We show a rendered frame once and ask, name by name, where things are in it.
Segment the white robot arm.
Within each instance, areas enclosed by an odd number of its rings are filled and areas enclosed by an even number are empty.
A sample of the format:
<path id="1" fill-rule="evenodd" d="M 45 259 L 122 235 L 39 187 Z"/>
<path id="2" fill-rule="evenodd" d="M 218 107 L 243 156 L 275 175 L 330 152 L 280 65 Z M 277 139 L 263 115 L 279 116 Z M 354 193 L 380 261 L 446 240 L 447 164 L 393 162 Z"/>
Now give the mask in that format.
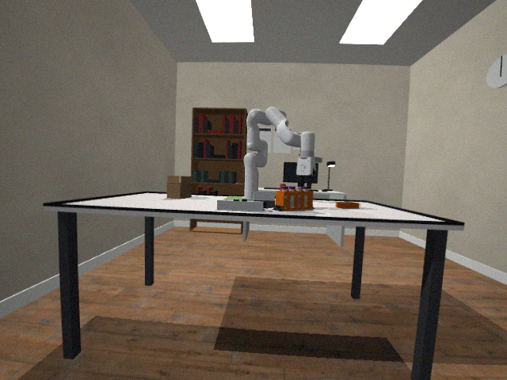
<path id="1" fill-rule="evenodd" d="M 244 157 L 245 193 L 242 198 L 245 200 L 252 200 L 254 192 L 258 192 L 257 167 L 264 167 L 268 157 L 268 144 L 264 139 L 260 139 L 260 130 L 257 124 L 273 125 L 283 143 L 288 146 L 300 147 L 300 157 L 314 157 L 314 132 L 306 131 L 302 134 L 291 132 L 288 129 L 288 120 L 282 114 L 286 117 L 285 111 L 270 107 L 266 112 L 253 109 L 247 116 L 247 149 L 257 151 L 257 153 L 248 153 Z M 322 158 L 314 158 L 315 163 L 322 162 Z"/>

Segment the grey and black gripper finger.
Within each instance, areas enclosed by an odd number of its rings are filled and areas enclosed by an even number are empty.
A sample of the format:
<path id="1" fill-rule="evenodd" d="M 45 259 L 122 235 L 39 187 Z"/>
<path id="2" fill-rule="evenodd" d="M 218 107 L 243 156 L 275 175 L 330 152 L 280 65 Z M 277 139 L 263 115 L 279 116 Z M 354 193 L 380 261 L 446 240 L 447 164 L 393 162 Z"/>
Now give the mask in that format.
<path id="1" fill-rule="evenodd" d="M 317 177 L 317 174 L 314 171 L 314 168 L 313 168 L 313 172 L 312 173 L 313 173 L 313 176 L 312 176 L 312 174 L 310 176 L 307 176 L 307 180 L 308 180 L 308 182 L 307 182 L 307 189 L 311 189 L 311 182 Z"/>
<path id="2" fill-rule="evenodd" d="M 299 181 L 300 181 L 299 186 L 300 186 L 300 187 L 303 187 L 303 186 L 304 186 L 304 177 L 305 177 L 305 176 L 298 176 L 297 174 L 296 174 L 296 176 L 298 177 L 298 179 L 299 179 Z"/>

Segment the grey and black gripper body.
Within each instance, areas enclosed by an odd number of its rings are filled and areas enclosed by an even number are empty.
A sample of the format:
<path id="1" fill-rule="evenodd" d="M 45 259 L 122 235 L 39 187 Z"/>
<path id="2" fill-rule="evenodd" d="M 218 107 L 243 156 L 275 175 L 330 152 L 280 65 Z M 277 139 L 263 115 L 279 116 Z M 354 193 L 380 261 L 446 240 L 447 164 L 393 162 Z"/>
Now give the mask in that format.
<path id="1" fill-rule="evenodd" d="M 298 159 L 296 174 L 298 176 L 313 175 L 313 168 L 315 171 L 315 159 L 311 156 L 302 156 Z"/>

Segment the small brown cardboard box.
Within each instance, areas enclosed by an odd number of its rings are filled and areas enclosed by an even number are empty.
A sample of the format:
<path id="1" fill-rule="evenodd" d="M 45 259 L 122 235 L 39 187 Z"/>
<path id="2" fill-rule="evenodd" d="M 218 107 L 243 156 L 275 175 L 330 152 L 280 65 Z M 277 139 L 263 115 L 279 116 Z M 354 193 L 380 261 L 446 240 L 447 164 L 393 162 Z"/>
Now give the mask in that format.
<path id="1" fill-rule="evenodd" d="M 167 198 L 184 199 L 192 197 L 192 177 L 181 176 L 167 177 Z"/>

